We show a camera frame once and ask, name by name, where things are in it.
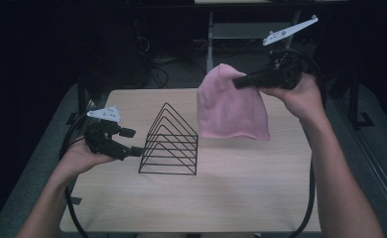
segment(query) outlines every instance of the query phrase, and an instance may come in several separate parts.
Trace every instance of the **metal frame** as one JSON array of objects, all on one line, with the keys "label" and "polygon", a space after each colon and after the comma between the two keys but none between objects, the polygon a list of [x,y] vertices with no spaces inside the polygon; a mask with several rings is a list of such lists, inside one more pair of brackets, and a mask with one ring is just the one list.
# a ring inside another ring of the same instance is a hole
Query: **metal frame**
[{"label": "metal frame", "polygon": [[196,176],[198,135],[165,103],[147,134],[138,173]]},{"label": "metal frame", "polygon": [[[281,30],[298,23],[301,11],[295,11],[291,22],[278,23],[214,23],[213,13],[209,13],[208,21],[208,52],[206,55],[206,71],[214,68],[212,56],[212,44],[214,39],[260,39],[263,40],[268,33],[274,30]],[[286,42],[286,48],[290,47],[293,36]]]}]

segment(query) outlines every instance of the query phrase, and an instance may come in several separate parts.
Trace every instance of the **person's left hand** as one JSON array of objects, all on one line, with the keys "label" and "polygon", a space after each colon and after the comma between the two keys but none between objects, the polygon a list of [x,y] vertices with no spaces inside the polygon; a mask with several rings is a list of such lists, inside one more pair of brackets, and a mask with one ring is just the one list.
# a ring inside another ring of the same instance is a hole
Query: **person's left hand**
[{"label": "person's left hand", "polygon": [[112,162],[114,159],[102,155],[94,154],[85,144],[84,139],[76,139],[76,142],[69,146],[55,173],[63,179],[71,179],[84,172],[91,170],[93,167]]}]

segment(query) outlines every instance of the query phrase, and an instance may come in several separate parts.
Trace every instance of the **table top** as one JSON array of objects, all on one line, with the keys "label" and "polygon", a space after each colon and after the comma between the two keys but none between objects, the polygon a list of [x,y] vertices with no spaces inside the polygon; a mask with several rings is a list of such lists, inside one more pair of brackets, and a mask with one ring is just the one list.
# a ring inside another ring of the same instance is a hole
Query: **table top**
[{"label": "table top", "polygon": [[[86,231],[293,231],[309,197],[311,149],[297,120],[277,98],[262,94],[271,140],[199,138],[196,176],[138,174],[141,158],[100,165],[78,177],[72,196]],[[125,146],[144,147],[165,102],[198,132],[196,89],[116,90],[108,106],[121,127],[137,131]],[[63,231],[76,231],[68,211]],[[320,231],[317,203],[307,231]]]}]

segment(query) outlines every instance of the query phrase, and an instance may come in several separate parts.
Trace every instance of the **white attachment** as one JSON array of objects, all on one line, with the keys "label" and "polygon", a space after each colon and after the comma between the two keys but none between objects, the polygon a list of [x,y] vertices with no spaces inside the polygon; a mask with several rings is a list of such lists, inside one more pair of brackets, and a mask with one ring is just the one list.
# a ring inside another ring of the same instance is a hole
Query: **white attachment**
[{"label": "white attachment", "polygon": [[301,24],[295,25],[295,26],[290,27],[290,28],[286,28],[286,29],[278,31],[276,33],[270,32],[270,35],[266,39],[264,39],[263,45],[268,46],[270,44],[273,44],[275,42],[283,40],[283,39],[299,32],[300,30],[310,26],[311,24],[313,24],[317,21],[318,21],[317,16],[313,15],[309,21],[303,22]]},{"label": "white attachment", "polygon": [[87,116],[107,121],[120,122],[120,114],[117,106],[87,112]]}]

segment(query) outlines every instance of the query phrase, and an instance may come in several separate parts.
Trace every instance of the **wire file organizer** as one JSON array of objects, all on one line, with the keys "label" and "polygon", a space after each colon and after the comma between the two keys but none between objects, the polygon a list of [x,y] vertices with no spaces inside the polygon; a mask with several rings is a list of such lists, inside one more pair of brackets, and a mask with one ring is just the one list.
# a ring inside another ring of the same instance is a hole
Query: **wire file organizer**
[{"label": "wire file organizer", "polygon": [[166,102],[147,134],[138,173],[196,176],[197,145],[196,131]]}]

